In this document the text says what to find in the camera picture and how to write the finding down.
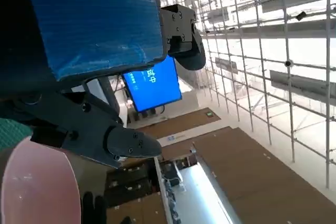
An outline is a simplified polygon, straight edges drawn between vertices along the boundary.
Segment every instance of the pink bowl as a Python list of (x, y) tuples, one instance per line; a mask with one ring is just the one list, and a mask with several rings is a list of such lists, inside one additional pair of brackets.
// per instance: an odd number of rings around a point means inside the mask
[(68, 158), (29, 139), (0, 156), (2, 224), (80, 224), (80, 196)]

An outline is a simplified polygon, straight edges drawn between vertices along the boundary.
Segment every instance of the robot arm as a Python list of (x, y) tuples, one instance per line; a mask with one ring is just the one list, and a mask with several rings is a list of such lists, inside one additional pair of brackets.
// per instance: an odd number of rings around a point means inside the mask
[[(127, 33), (125, 28), (126, 31), (120, 30), (114, 35), (106, 32), (107, 29), (120, 29), (110, 20), (113, 17), (105, 13), (114, 8), (112, 4), (105, 7), (108, 1), (103, 4), (101, 0), (4, 1), (8, 4), (5, 8), (8, 21), (2, 31), (7, 43), (0, 66), (0, 117), (32, 126), (31, 140), (34, 142), (118, 168), (120, 156), (160, 155), (160, 144), (141, 132), (123, 128), (118, 123), (117, 113), (95, 96), (85, 92), (62, 93), (61, 90), (101, 76), (149, 68), (164, 60), (166, 55), (174, 57), (188, 70), (198, 70), (205, 65), (205, 53), (193, 10), (181, 5), (160, 8), (160, 0), (125, 0), (125, 3), (120, 2), (123, 8), (135, 11), (133, 6), (141, 3), (144, 13), (151, 12), (148, 17), (141, 13), (144, 21), (135, 20), (132, 14), (133, 18), (120, 22), (127, 27), (143, 22), (139, 27), (145, 24), (150, 32), (144, 29), (137, 31), (135, 36), (134, 29)], [(76, 12), (74, 5), (81, 12)], [(87, 21), (74, 20), (73, 24), (73, 14)], [(77, 37), (72, 41), (64, 40), (64, 36), (72, 32), (77, 33)], [(154, 39), (154, 44), (148, 44), (148, 36)], [(134, 62), (132, 59), (130, 63), (127, 59), (131, 57), (130, 52), (140, 60)], [(71, 68), (62, 68), (62, 64)], [(81, 71), (64, 74), (69, 69)]]

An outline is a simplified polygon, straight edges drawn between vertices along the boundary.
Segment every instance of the black metal bracket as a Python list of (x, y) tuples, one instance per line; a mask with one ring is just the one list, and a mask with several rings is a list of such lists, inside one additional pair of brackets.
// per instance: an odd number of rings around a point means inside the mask
[(159, 142), (124, 128), (113, 109), (90, 93), (43, 93), (15, 100), (12, 106), (17, 112), (31, 115), (25, 120), (21, 117), (21, 122), (34, 127), (32, 141), (102, 164), (118, 168), (120, 156), (161, 154)]
[(182, 5), (162, 7), (163, 37), (167, 54), (188, 70), (199, 70), (205, 65), (202, 38), (196, 28), (196, 14)]

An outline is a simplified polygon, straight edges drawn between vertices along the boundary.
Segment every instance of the blue screen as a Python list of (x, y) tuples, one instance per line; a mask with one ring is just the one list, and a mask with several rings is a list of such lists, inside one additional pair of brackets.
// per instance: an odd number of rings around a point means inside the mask
[(164, 61), (144, 71), (124, 74), (137, 111), (161, 106), (182, 98), (174, 59)]

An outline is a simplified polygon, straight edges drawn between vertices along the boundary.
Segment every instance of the black glove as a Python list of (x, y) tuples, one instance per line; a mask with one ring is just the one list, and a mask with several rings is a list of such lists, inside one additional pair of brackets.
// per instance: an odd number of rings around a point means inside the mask
[[(107, 224), (106, 222), (106, 202), (102, 196), (94, 199), (93, 194), (88, 191), (84, 194), (81, 201), (82, 224)], [(132, 224), (130, 217), (125, 217), (120, 224)]]

